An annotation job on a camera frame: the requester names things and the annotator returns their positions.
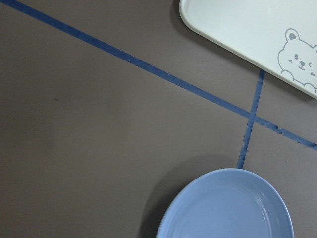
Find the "blue plastic plate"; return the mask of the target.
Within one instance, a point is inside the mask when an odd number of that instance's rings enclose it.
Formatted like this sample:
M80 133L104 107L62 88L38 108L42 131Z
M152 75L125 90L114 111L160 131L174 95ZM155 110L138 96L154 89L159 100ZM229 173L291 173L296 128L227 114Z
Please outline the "blue plastic plate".
M204 174L165 212L158 238L293 238L288 209L275 188L243 169Z

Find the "cream bear tray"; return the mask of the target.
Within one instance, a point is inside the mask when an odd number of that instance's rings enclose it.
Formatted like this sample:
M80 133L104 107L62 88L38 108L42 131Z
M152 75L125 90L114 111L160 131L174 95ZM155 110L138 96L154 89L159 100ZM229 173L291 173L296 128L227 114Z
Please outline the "cream bear tray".
M317 96L314 0L182 0L192 31L305 94Z

